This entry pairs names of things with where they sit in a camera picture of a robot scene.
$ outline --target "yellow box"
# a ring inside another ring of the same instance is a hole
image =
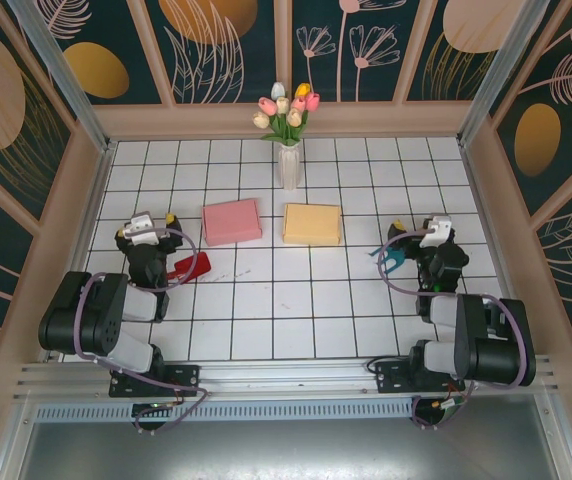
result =
[[[284,213],[284,243],[339,245],[341,209],[333,205],[289,203]]]

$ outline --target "red object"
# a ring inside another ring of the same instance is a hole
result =
[[[176,262],[175,271],[168,272],[168,280],[182,279],[188,273],[188,269],[190,268],[192,263],[193,263],[192,256],[184,258],[179,262]],[[210,268],[211,268],[210,260],[208,260],[208,255],[206,255],[206,252],[199,252],[197,254],[197,265],[195,265],[195,270],[193,270],[193,273],[191,273],[190,277],[188,277],[188,280],[186,280],[186,282],[190,282],[191,280],[196,279],[200,275],[204,275],[205,273],[210,272]]]

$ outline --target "tulip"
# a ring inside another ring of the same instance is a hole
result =
[[[319,93],[310,92],[306,95],[306,110],[314,112],[319,108]]]
[[[305,97],[310,93],[310,83],[300,83],[295,91],[296,97]]]
[[[296,108],[300,112],[303,112],[306,109],[306,100],[304,97],[297,97],[293,102],[290,104],[291,108]]]
[[[259,108],[269,117],[277,113],[277,105],[270,98],[262,97],[259,99]]]
[[[286,97],[279,97],[277,99],[277,113],[288,113],[289,103]]]
[[[277,101],[279,97],[286,96],[286,89],[284,88],[284,84],[282,82],[275,82],[273,83],[273,88],[270,90],[270,98]]]
[[[253,115],[253,123],[258,128],[266,128],[270,123],[270,118],[264,112],[256,112]]]
[[[296,108],[292,108],[286,116],[286,121],[291,127],[299,127],[302,124],[302,114]]]

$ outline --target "leaf pattern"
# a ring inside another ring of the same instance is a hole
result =
[[[73,39],[92,15],[88,0],[35,0],[35,3],[50,33],[62,40]]]

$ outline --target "white tile floor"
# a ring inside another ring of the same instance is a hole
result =
[[[368,255],[390,224],[452,214],[470,255],[460,291],[501,295],[482,224],[454,138],[306,139],[300,188],[279,188],[275,149],[259,140],[122,142],[97,215],[87,270],[126,272],[115,231],[135,211],[170,210],[209,255],[212,271],[170,293],[161,324],[126,324],[167,360],[254,360],[406,354],[421,338],[452,332],[425,324],[415,298],[389,291]],[[263,238],[208,248],[205,204],[258,198]],[[342,206],[342,246],[284,245],[284,205]],[[187,248],[169,265],[188,256]],[[392,278],[416,289],[412,262]]]

